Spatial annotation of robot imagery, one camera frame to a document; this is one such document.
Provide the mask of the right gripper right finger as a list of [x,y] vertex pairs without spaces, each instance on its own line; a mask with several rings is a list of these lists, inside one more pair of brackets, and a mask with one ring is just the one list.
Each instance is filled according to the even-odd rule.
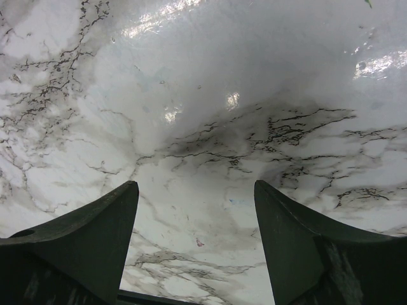
[[406,238],[338,222],[263,180],[254,202],[276,304],[406,303]]

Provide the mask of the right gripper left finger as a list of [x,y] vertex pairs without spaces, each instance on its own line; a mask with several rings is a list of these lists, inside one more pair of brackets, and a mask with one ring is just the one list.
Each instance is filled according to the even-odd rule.
[[115,304],[138,199],[128,181],[1,239],[1,304]]

